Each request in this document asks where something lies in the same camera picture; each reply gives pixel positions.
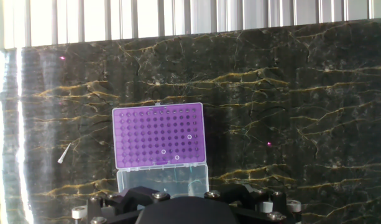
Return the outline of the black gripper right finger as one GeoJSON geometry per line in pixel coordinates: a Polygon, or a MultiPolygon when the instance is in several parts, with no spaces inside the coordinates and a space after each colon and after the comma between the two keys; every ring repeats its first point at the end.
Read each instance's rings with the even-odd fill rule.
{"type": "Polygon", "coordinates": [[[288,199],[281,191],[228,184],[206,192],[204,197],[227,205],[238,223],[302,223],[301,202],[288,199]]]}

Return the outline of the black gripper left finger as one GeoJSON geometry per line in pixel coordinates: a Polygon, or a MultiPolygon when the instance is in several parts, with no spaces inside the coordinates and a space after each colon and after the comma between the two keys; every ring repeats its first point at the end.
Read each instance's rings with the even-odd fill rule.
{"type": "Polygon", "coordinates": [[[146,207],[170,199],[170,194],[147,187],[134,187],[118,194],[93,195],[86,205],[72,208],[71,217],[75,223],[86,221],[90,224],[135,223],[146,207]]]}

